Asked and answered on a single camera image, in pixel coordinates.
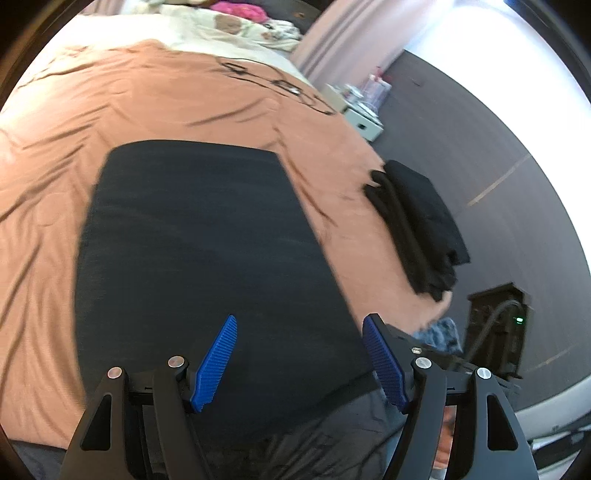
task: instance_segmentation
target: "bed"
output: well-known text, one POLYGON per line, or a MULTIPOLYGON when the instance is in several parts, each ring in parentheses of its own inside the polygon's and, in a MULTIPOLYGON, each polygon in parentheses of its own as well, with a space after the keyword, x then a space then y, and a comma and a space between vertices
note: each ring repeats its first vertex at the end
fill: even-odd
POLYGON ((31 64, 0 113, 0 423, 66 448, 86 393, 74 335, 80 234, 106 155, 150 139, 277 154, 361 326, 407 332, 450 301, 416 295, 361 186, 381 159, 283 56, 182 16, 78 16, 31 64), (311 106, 240 82, 220 58, 283 79, 311 106))

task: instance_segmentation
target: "white bedding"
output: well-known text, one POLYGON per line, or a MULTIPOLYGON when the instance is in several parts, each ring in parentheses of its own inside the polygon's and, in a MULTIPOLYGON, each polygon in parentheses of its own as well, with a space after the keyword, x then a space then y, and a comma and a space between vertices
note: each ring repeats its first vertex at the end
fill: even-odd
POLYGON ((43 48, 19 84, 31 80, 65 47, 94 47, 101 50, 133 45, 154 39, 172 50, 206 53, 231 59, 258 61, 276 67, 308 83, 284 56, 253 41, 169 15, 77 15, 43 48))

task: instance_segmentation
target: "black electronic device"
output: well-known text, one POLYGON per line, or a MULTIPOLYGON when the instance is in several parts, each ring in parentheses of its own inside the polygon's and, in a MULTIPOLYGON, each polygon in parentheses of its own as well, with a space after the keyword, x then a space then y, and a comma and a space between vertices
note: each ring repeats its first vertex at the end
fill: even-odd
POLYGON ((486 367, 499 378, 520 378, 518 370, 525 334, 533 314, 530 296, 508 283, 473 293, 468 300, 470 315, 464 341, 464 351, 472 351, 468 360, 486 367), (491 319, 495 309, 505 302, 506 307, 498 312, 496 319, 491 319), (488 330, 484 338, 483 330, 488 330))

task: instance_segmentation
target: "gray floor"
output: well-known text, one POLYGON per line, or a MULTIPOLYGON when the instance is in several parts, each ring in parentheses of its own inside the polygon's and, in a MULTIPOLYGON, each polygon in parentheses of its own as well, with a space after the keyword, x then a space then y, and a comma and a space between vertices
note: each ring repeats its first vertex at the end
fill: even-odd
POLYGON ((463 334, 470 293, 513 281, 530 293, 518 408, 591 374, 591 276, 568 214, 512 132, 435 67, 405 52, 372 144, 426 175, 454 214, 472 257, 457 269, 449 314, 463 334))

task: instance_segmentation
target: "pink cloth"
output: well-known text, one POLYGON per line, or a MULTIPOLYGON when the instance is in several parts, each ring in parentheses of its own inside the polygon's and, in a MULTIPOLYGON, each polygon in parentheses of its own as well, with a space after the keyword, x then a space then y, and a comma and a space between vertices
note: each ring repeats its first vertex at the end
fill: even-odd
POLYGON ((235 17, 246 18, 255 23, 263 23, 269 20, 267 13, 256 5, 232 4, 230 2, 218 2, 211 7, 211 10, 223 14, 234 15, 235 17))

